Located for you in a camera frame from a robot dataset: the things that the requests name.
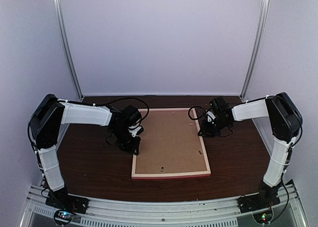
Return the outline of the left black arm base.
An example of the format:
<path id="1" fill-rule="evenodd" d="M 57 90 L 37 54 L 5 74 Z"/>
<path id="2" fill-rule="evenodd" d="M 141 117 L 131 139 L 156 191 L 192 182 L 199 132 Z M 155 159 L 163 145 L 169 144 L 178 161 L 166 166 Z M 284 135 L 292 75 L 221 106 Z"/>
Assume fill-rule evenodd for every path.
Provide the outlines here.
<path id="1" fill-rule="evenodd" d="M 88 208 L 89 199 L 70 195 L 66 187 L 58 191 L 52 191 L 45 180 L 44 187 L 48 189 L 45 204 L 54 208 L 66 210 L 72 214 L 85 214 Z"/>

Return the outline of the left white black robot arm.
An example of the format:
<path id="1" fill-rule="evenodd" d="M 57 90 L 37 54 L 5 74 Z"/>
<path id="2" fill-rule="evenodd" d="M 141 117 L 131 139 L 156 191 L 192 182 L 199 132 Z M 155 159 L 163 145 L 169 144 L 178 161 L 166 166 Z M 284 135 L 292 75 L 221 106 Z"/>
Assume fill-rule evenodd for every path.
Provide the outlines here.
<path id="1" fill-rule="evenodd" d="M 139 135 L 144 130 L 142 120 L 140 111 L 132 105 L 120 110 L 110 103 L 85 104 L 58 99 L 53 94 L 46 95 L 31 115 L 27 131 L 39 169 L 49 189 L 54 192 L 52 201 L 60 209 L 67 209 L 72 203 L 71 197 L 62 191 L 65 182 L 57 156 L 63 126 L 86 124 L 107 127 L 116 138 L 115 145 L 119 149 L 138 155 Z"/>

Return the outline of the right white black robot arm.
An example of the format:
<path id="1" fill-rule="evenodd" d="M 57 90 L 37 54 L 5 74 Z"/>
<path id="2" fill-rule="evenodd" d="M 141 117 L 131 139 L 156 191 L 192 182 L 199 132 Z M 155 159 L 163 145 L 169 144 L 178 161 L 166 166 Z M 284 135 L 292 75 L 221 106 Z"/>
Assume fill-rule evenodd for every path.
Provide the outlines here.
<path id="1" fill-rule="evenodd" d="M 258 207 L 265 208 L 274 199 L 273 191 L 282 184 L 292 149 L 303 133 L 303 118 L 289 95 L 281 92 L 233 106 L 223 97 L 217 97 L 202 115 L 198 135 L 220 137 L 222 129 L 231 129 L 234 122 L 256 118 L 269 119 L 274 140 L 270 162 L 260 184 L 260 193 L 254 200 Z"/>

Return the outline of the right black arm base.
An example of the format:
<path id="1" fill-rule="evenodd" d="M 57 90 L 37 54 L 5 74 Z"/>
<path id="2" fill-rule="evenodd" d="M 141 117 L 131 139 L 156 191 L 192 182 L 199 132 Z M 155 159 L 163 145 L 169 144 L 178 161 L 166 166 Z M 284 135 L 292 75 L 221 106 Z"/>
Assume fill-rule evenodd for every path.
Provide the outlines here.
<path id="1" fill-rule="evenodd" d="M 282 182 L 279 181 L 276 186 L 270 187 L 262 180 L 259 184 L 257 194 L 241 196 L 237 199 L 240 212 L 253 212 L 265 208 L 270 208 L 272 205 L 280 204 L 278 190 L 281 185 Z"/>

